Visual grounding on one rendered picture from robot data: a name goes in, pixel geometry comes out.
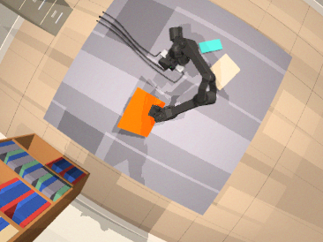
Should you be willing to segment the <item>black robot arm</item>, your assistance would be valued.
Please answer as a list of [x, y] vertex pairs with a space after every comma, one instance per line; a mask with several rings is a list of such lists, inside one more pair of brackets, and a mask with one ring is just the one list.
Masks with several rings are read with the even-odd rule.
[[[187, 110], [192, 110], [198, 106], [213, 104], [216, 101], [216, 77], [207, 62], [200, 55], [198, 44], [194, 40], [183, 37], [181, 26], [171, 27], [169, 29], [169, 39], [173, 42], [170, 51], [175, 56], [174, 59], [181, 66], [188, 64], [191, 59], [199, 70], [202, 81], [199, 85], [198, 93], [187, 102], [177, 106], [165, 106], [164, 108], [158, 105], [152, 105], [147, 115], [153, 117], [156, 123], [169, 121]], [[210, 91], [207, 91], [208, 87]]]

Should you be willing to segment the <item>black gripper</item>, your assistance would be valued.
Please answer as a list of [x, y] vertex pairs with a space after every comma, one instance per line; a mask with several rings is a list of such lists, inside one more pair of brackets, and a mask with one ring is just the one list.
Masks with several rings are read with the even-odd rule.
[[[170, 62], [175, 63], [176, 60], [174, 59], [175, 56], [171, 53], [169, 50], [168, 54], [166, 55], [166, 58], [163, 57], [160, 61], [158, 61], [158, 64], [164, 69], [168, 70], [170, 66], [172, 65]], [[168, 60], [167, 60], [168, 59]]]

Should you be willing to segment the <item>turquoise rectangular block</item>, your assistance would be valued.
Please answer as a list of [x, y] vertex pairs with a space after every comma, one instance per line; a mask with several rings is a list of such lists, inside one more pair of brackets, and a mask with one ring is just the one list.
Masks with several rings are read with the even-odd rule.
[[199, 43], [200, 49], [202, 53], [207, 53], [210, 51], [216, 51], [218, 49], [222, 49], [222, 44], [220, 40], [212, 40], [209, 42], [201, 42]]

